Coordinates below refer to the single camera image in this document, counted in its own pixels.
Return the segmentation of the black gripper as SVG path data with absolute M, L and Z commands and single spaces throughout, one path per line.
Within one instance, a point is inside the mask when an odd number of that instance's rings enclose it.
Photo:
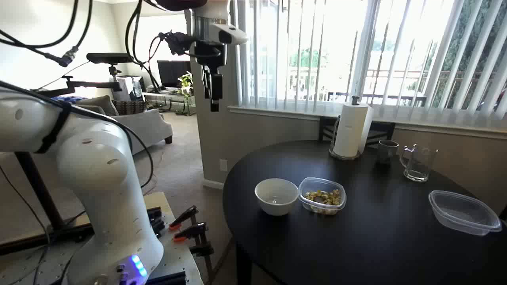
M 225 46 L 199 41 L 195 55 L 203 71 L 205 96 L 211 99 L 211 112 L 219 112 L 222 98 L 222 74 L 219 68 L 225 65 Z

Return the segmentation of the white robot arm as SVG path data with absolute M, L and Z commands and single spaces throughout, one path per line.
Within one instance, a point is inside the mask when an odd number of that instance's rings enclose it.
M 51 153 L 94 237 L 69 262 L 69 285 L 146 285 L 165 248 L 156 236 L 118 120 L 0 82 L 0 150 Z

